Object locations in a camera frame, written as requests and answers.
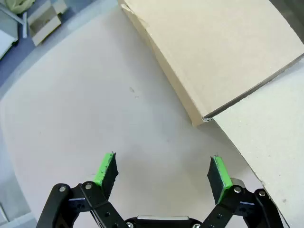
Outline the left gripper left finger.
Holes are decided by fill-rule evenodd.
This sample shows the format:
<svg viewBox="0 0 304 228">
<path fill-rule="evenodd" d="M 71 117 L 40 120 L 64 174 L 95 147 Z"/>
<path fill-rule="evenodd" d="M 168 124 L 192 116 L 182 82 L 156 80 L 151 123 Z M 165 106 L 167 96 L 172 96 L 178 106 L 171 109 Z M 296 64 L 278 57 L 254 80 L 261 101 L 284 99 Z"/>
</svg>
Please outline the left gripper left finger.
<svg viewBox="0 0 304 228">
<path fill-rule="evenodd" d="M 93 181 L 71 188 L 53 186 L 36 225 L 37 228 L 72 228 L 82 212 L 90 212 L 100 228 L 126 228 L 128 225 L 109 202 L 118 175 L 115 153 L 106 153 Z"/>
</svg>

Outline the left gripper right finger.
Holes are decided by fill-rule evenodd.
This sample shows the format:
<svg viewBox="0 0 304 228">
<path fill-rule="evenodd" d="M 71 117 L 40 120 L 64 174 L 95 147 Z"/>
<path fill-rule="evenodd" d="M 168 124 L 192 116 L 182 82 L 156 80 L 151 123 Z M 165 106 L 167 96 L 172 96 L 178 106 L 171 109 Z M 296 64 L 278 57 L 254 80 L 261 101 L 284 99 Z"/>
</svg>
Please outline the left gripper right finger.
<svg viewBox="0 0 304 228">
<path fill-rule="evenodd" d="M 210 158 L 207 174 L 215 207 L 202 222 L 203 228 L 224 228 L 233 216 L 248 228 L 282 228 L 279 212 L 264 189 L 250 192 L 243 181 L 230 177 L 220 156 Z"/>
</svg>

